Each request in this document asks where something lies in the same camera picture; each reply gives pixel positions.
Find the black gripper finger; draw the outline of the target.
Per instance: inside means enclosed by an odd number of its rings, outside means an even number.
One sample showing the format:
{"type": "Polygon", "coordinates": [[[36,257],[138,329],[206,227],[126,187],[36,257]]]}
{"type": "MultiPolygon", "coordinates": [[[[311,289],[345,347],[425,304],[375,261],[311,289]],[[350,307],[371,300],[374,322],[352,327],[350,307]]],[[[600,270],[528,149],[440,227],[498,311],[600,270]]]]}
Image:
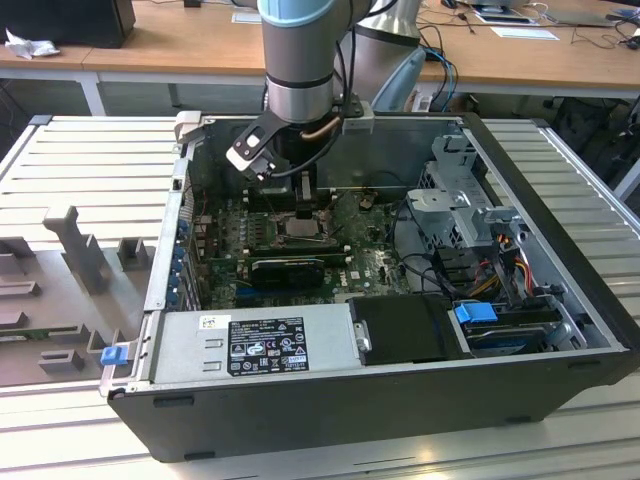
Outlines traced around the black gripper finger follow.
{"type": "Polygon", "coordinates": [[[317,203],[316,179],[314,173],[304,170],[294,176],[295,216],[297,219],[311,219],[317,203]]]}

